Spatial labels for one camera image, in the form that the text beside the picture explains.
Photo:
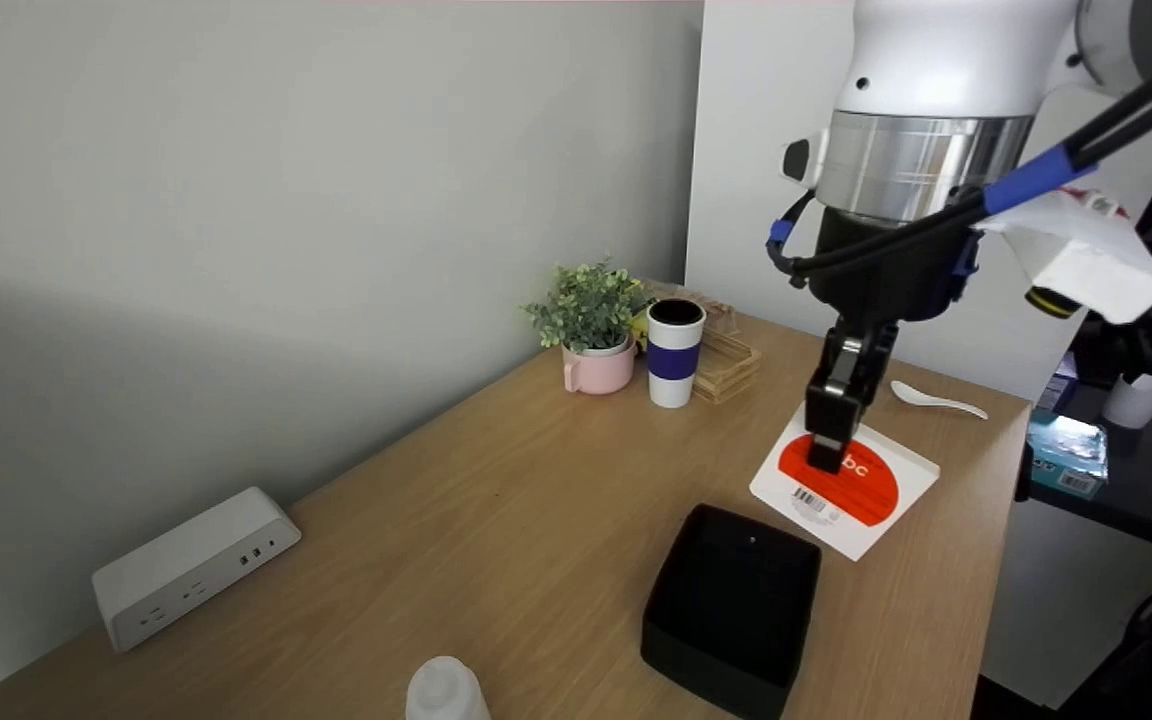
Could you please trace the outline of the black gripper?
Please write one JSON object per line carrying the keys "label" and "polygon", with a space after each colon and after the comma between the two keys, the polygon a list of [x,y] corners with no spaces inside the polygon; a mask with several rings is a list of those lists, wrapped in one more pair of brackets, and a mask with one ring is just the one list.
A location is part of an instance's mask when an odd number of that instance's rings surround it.
{"label": "black gripper", "polygon": [[834,313],[826,353],[806,393],[806,464],[834,474],[874,398],[902,321],[935,321],[962,296],[977,273],[977,233],[962,226],[869,226],[826,210],[821,222],[821,260],[833,270],[806,275],[806,291]]}

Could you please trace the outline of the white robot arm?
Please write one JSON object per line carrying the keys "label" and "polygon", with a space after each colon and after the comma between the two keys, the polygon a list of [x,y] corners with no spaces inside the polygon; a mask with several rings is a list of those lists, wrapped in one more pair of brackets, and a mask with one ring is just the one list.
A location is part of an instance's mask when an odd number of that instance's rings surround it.
{"label": "white robot arm", "polygon": [[806,462],[845,464],[894,334],[1020,245],[1026,301],[1128,326],[1152,256],[1062,189],[1152,131],[1152,0],[856,0],[826,119],[821,239],[784,273],[834,313],[804,398]]}

